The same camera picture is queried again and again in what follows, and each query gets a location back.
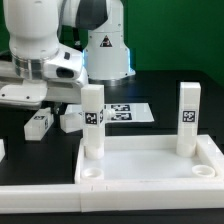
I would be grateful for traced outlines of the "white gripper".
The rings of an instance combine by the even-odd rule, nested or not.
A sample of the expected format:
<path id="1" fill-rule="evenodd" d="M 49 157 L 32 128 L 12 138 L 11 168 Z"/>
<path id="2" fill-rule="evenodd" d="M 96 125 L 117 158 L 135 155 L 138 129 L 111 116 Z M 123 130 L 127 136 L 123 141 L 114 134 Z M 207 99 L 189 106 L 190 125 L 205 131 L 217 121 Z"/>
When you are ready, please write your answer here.
<path id="1" fill-rule="evenodd" d="M 43 101 L 52 101 L 51 112 L 58 115 L 63 103 L 81 103 L 81 88 L 87 83 L 85 69 L 74 79 L 28 81 L 16 75 L 11 62 L 0 61 L 0 105 L 38 108 Z"/>

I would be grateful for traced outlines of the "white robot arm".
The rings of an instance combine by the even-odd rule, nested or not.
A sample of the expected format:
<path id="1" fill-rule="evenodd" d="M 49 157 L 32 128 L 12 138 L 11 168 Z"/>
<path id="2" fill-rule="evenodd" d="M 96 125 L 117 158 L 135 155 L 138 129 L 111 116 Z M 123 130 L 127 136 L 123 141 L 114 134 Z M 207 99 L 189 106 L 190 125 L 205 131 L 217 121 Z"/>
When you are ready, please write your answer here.
<path id="1" fill-rule="evenodd" d="M 88 83 L 131 80 L 122 0 L 0 0 L 10 57 L 0 60 L 0 105 L 78 103 Z"/>

